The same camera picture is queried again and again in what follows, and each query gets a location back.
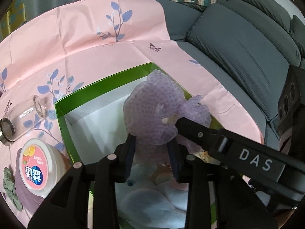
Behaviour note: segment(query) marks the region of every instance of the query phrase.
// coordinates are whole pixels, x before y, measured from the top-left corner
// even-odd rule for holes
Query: green crocheted item
[[[21,211],[22,204],[20,203],[18,195],[16,194],[13,173],[7,167],[5,167],[3,170],[3,187],[11,202],[14,204],[18,211]]]

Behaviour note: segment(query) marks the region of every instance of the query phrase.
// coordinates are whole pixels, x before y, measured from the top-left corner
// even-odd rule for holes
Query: product label
[[[48,179],[48,164],[40,147],[32,145],[24,151],[22,170],[22,175],[28,186],[35,190],[41,190],[45,187]]]

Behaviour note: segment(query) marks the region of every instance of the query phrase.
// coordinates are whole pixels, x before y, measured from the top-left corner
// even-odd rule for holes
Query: clear glass
[[[45,105],[34,95],[13,107],[0,121],[6,140],[14,142],[32,130],[46,115]]]

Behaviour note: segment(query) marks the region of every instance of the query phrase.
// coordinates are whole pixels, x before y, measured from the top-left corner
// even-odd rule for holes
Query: gray sofa
[[[305,65],[305,25],[274,0],[218,0],[203,13],[167,0],[172,40],[243,105],[278,149],[277,104],[289,65]]]

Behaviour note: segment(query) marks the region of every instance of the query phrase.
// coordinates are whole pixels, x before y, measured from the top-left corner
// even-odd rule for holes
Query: metal bottle cap
[[[13,141],[9,140],[8,137],[11,137],[15,134],[15,129],[13,124],[8,118],[2,118],[0,121],[0,141],[5,146],[9,146]]]

